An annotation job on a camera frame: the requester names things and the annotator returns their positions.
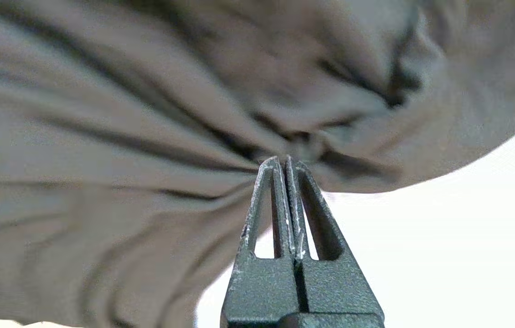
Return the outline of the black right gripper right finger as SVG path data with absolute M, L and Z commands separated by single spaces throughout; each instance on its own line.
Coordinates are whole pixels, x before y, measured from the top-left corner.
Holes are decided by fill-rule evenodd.
M 288 157 L 285 188 L 291 215 L 299 298 L 309 313 L 385 315 L 310 170 Z

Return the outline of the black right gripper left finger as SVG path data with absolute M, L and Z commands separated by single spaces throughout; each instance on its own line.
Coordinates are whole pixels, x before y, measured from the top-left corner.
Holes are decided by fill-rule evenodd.
M 263 217 L 273 225 L 274 256 L 255 255 Z M 237 255 L 221 308 L 223 328 L 276 328 L 279 320 L 299 311 L 295 281 L 296 247 L 285 187 L 285 174 L 278 157 L 259 167 Z

